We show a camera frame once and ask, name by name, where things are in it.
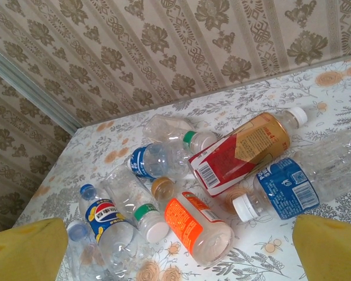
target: water bottle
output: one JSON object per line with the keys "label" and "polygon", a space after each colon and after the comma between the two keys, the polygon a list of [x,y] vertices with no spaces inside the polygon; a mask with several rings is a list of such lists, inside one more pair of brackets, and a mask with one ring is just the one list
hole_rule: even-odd
{"label": "water bottle", "polygon": [[99,246],[90,227],[82,221],[73,221],[67,227],[69,243],[66,260],[74,281],[100,280],[111,276],[106,270]]}
{"label": "water bottle", "polygon": [[152,142],[182,140],[195,154],[217,141],[212,132],[196,132],[186,120],[156,114],[143,128],[143,134]]}
{"label": "water bottle", "polygon": [[268,165],[290,147],[291,135],[308,118],[300,107],[282,114],[264,112],[192,156],[190,170],[215,197]]}
{"label": "water bottle", "polygon": [[149,243],[162,240],[169,232],[157,202],[144,184],[123,165],[114,169],[104,186],[118,211],[137,225]]}
{"label": "water bottle", "polygon": [[139,270],[149,257],[149,245],[117,211],[106,191],[85,184],[79,208],[94,232],[109,271],[121,277]]}
{"label": "water bottle", "polygon": [[184,149],[181,140],[152,143],[137,148],[131,155],[128,166],[138,177],[169,177],[178,180],[190,174],[187,160],[191,155],[189,150]]}
{"label": "water bottle", "polygon": [[239,218],[286,220],[351,191],[351,131],[328,136],[259,172],[254,192],[233,200]]}
{"label": "water bottle", "polygon": [[229,253],[233,229],[195,194],[166,177],[153,182],[152,194],[164,207],[167,223],[199,265],[216,265]]}

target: plastic bottle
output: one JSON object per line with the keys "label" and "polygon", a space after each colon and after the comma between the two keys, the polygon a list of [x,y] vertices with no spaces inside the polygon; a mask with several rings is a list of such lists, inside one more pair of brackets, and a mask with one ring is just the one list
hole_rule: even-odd
{"label": "plastic bottle", "polygon": [[126,166],[114,169],[106,178],[104,188],[118,211],[136,223],[148,242],[159,242],[168,234],[169,226],[157,210],[157,202]]}
{"label": "plastic bottle", "polygon": [[286,220],[351,191],[351,131],[339,131],[259,172],[254,192],[233,200],[242,221]]}
{"label": "plastic bottle", "polygon": [[197,196],[162,177],[152,184],[152,194],[165,206],[165,220],[201,266],[213,266],[230,251],[234,232]]}
{"label": "plastic bottle", "polygon": [[85,184],[79,208],[95,234],[109,271],[123,277],[139,270],[149,257],[149,245],[117,211],[106,191]]}
{"label": "plastic bottle", "polygon": [[261,113],[189,159],[190,170],[211,196],[257,172],[290,147],[293,130],[307,122],[300,107]]}
{"label": "plastic bottle", "polygon": [[99,246],[90,227],[82,221],[73,221],[67,227],[69,243],[66,260],[74,281],[100,280],[108,277]]}
{"label": "plastic bottle", "polygon": [[138,177],[158,179],[166,176],[178,180],[190,174],[187,160],[191,156],[182,141],[171,140],[137,148],[128,165]]}
{"label": "plastic bottle", "polygon": [[195,154],[217,141],[212,132],[196,132],[186,120],[156,114],[143,128],[143,134],[152,142],[182,140]]}

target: blue bottle label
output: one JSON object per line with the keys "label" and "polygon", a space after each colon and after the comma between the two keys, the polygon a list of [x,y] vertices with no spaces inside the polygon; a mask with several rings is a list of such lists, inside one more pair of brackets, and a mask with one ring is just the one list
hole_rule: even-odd
{"label": "blue bottle label", "polygon": [[319,205],[311,182],[299,165],[285,158],[256,175],[273,207],[286,220]]}
{"label": "blue bottle label", "polygon": [[101,199],[92,203],[86,211],[86,220],[89,222],[98,243],[108,227],[117,222],[126,221],[110,199]]}
{"label": "blue bottle label", "polygon": [[154,180],[155,178],[150,176],[144,169],[143,155],[148,146],[137,148],[134,150],[130,158],[130,167],[135,175],[138,177],[145,177],[147,179]]}

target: floral tablecloth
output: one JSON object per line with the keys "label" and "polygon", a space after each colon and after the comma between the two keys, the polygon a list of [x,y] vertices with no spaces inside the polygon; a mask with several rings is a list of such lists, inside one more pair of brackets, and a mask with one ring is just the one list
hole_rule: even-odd
{"label": "floral tablecloth", "polygon": [[[49,217],[61,217],[66,224],[81,219],[80,187],[85,183],[99,184],[115,166],[126,163],[135,148],[147,144],[142,129],[154,114],[187,118],[199,131],[210,130],[221,137],[261,112],[280,112],[293,106],[303,107],[309,122],[293,136],[286,156],[307,149],[333,132],[351,129],[351,60],[81,128],[16,225]],[[233,227],[234,249],[223,262],[202,268],[170,232],[163,241],[152,245],[153,261],[134,280],[307,279],[291,239],[294,219],[281,221],[264,216],[243,223],[233,214],[231,198],[242,190],[250,190],[252,179],[242,181],[215,199],[208,197],[195,181],[181,184]],[[351,222],[351,193],[311,213]],[[57,280],[71,280],[65,261]]]}

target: wall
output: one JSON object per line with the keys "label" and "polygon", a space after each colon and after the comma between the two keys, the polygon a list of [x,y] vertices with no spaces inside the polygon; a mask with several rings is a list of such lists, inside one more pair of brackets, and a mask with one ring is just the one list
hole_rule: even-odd
{"label": "wall", "polygon": [[0,231],[13,226],[69,139],[0,77]]}
{"label": "wall", "polygon": [[86,125],[351,54],[351,0],[2,0],[0,52]]}

